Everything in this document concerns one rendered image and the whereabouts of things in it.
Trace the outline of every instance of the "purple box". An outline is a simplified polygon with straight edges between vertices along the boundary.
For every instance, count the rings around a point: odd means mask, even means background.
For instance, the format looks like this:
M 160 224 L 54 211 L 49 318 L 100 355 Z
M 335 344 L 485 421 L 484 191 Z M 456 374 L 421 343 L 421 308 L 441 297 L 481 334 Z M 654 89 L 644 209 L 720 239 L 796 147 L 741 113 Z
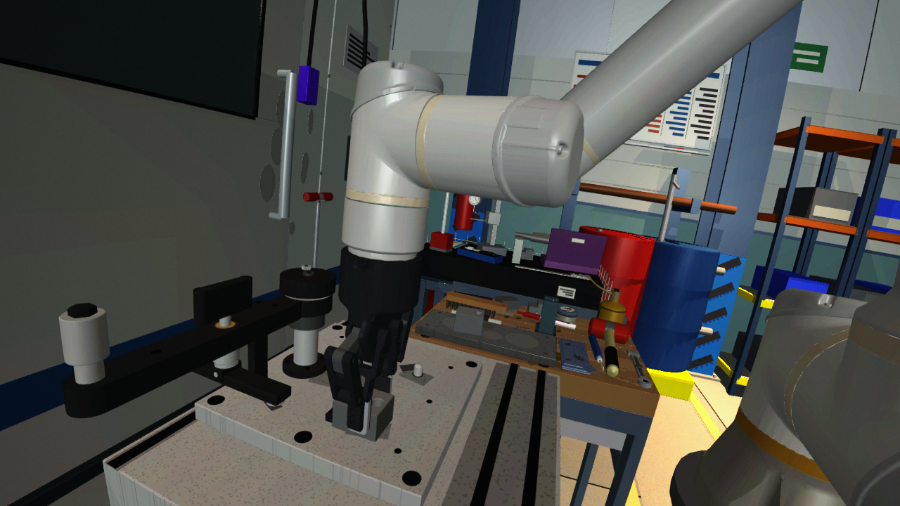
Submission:
M 544 267 L 595 275 L 606 245 L 603 236 L 552 229 L 547 254 L 541 259 Z
M 319 71 L 312 67 L 300 67 L 297 71 L 297 102 L 315 105 L 319 101 Z

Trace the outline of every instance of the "beige floor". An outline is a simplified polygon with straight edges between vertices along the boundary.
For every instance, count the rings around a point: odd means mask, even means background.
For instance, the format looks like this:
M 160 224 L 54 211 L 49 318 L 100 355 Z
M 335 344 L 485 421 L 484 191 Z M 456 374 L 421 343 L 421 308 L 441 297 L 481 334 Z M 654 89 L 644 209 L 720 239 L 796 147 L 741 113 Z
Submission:
M 715 428 L 721 433 L 734 421 L 741 398 L 728 395 L 714 376 L 693 376 L 696 382 L 694 394 L 714 422 Z M 637 477 L 634 479 L 639 503 L 642 506 L 671 506 L 669 484 L 672 473 L 675 472 L 675 465 L 688 453 L 709 448 L 713 441 L 713 434 L 700 419 L 693 404 L 671 397 L 661 397 L 650 427 L 647 444 L 643 449 L 641 464 L 637 468 Z M 583 442 L 562 438 L 561 506 L 568 506 L 572 500 L 584 447 Z M 605 504 L 612 479 L 612 457 L 607 448 L 601 448 L 597 453 L 590 485 L 585 493 L 584 506 Z M 628 506 L 636 505 L 638 501 L 629 497 Z

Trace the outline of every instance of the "copper pipe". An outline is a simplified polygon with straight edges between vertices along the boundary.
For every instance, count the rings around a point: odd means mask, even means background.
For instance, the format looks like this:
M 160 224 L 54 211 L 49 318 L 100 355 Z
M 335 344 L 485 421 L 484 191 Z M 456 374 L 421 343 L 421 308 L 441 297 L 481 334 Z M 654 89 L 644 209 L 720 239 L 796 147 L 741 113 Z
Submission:
M 649 192 L 638 192 L 636 190 L 626 190 L 624 188 L 615 188 L 614 186 L 593 185 L 591 183 L 581 183 L 579 190 L 589 194 L 610 195 L 614 197 L 622 197 L 626 199 L 640 200 L 644 202 L 666 204 L 666 195 L 651 194 Z M 678 207 L 690 207 L 691 199 L 684 197 L 672 197 L 672 205 Z M 735 214 L 737 207 L 733 205 L 725 205 L 723 203 L 703 202 L 700 203 L 701 211 L 722 212 L 724 214 Z

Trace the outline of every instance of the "white label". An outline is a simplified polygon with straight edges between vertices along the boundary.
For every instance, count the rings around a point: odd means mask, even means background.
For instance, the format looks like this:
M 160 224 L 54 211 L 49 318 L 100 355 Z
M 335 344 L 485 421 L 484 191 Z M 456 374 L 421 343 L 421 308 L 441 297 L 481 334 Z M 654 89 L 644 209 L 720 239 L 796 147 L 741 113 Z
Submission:
M 829 220 L 849 221 L 851 212 L 845 209 L 816 205 L 813 207 L 813 216 L 818 216 L 819 218 L 827 218 Z
M 569 288 L 568 286 L 560 286 L 558 290 L 556 290 L 556 295 L 558 297 L 565 297 L 567 299 L 575 298 L 575 289 Z

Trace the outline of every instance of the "purple toolbox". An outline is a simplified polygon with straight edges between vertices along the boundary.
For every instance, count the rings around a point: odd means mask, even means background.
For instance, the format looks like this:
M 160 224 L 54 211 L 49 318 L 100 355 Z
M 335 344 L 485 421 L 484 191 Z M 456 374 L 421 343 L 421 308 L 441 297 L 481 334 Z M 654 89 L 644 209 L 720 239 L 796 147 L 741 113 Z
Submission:
M 595 275 L 606 245 L 607 238 L 602 236 L 552 229 L 541 261 L 544 267 Z

